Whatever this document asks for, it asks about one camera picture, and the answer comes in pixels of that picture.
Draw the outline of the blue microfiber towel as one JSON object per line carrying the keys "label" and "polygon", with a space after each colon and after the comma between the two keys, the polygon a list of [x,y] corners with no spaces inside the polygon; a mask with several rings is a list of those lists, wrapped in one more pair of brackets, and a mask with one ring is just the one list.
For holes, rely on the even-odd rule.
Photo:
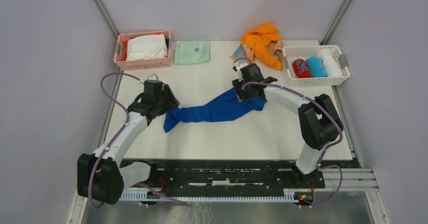
{"label": "blue microfiber towel", "polygon": [[181,122],[230,122],[253,110],[263,110],[265,104],[266,100],[257,97],[240,102],[235,90],[231,88],[205,105],[176,107],[167,112],[163,129],[168,133]]}

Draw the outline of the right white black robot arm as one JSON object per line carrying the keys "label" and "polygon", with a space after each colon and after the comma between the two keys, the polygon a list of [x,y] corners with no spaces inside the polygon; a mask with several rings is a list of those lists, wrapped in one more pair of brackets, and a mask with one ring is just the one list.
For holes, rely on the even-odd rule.
{"label": "right white black robot arm", "polygon": [[246,63],[243,58],[233,62],[233,70],[238,76],[232,85],[239,102],[260,98],[298,116],[304,145],[291,180],[298,188],[306,187],[327,149],[343,140],[343,124],[331,98],[326,94],[303,94],[280,83],[277,78],[264,77],[258,65]]}

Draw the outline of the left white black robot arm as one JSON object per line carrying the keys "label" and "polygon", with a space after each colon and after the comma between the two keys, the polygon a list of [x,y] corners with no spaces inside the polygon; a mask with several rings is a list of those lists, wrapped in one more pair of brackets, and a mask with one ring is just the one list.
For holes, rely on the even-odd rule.
{"label": "left white black robot arm", "polygon": [[158,172],[145,162],[121,166],[126,152],[150,123],[179,106],[168,84],[145,80],[143,85],[143,92],[127,107],[125,118],[113,136],[92,154],[84,153],[78,158],[79,196],[113,205],[123,191],[140,182],[147,187],[158,183]]}

